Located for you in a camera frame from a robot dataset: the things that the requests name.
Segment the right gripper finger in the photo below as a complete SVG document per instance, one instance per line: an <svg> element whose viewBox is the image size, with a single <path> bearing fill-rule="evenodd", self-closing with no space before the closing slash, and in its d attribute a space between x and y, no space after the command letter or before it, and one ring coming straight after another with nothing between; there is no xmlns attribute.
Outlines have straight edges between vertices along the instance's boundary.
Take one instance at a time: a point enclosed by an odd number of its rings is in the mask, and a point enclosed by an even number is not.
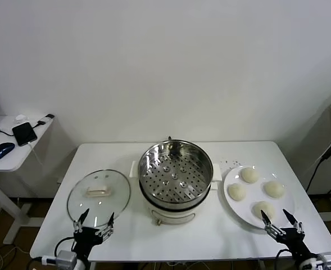
<svg viewBox="0 0 331 270"><path fill-rule="evenodd" d="M305 232L303 230L302 222L298 222L297 219L285 209L283 209L283 213L285 214L285 216L287 217L289 223L293 226L293 228L295 228L298 233L304 235Z"/></svg>
<svg viewBox="0 0 331 270"><path fill-rule="evenodd" d="M267 214L263 210L260 210L260 213L262 216L262 221L264 222L264 225L265 225L265 231L269 235L283 235L284 234L284 232L280 228L278 228L272 224L272 222L270 221L270 218L267 216Z"/></svg>

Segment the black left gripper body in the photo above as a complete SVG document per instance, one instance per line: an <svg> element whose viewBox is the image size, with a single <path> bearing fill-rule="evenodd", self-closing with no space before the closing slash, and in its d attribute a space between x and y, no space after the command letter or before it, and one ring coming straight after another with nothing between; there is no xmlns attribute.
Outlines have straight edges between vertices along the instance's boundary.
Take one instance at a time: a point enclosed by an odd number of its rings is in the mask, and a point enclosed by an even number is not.
<svg viewBox="0 0 331 270"><path fill-rule="evenodd" d="M74 232L75 247L73 251L78 259L87 259L94 246L102 243L99 229L82 228Z"/></svg>

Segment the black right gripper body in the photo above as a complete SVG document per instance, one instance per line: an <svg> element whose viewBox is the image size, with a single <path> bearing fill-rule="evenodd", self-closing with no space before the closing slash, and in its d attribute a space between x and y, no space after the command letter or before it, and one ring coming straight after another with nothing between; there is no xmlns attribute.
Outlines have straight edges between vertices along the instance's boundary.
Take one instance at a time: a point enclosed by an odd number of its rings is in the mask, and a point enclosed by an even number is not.
<svg viewBox="0 0 331 270"><path fill-rule="evenodd" d="M307 260L317 257L303 242L304 233L299 233L296 229L283 229L283 231L284 233L281 235L276 235L275 240L284 244L290 250L294 260Z"/></svg>

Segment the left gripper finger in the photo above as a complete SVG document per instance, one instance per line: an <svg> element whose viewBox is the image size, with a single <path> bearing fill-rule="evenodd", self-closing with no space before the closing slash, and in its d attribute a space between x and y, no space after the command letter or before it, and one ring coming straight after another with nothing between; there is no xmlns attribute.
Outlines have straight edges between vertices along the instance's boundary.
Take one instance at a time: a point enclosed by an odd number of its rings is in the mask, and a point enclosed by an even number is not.
<svg viewBox="0 0 331 270"><path fill-rule="evenodd" d="M88 216L88 213L89 213L89 208L85 212L83 212L76 221L74 221L74 232L78 232L82 230L83 222Z"/></svg>
<svg viewBox="0 0 331 270"><path fill-rule="evenodd" d="M98 237L108 239L114 232L114 212L111 214L107 224L96 232Z"/></svg>

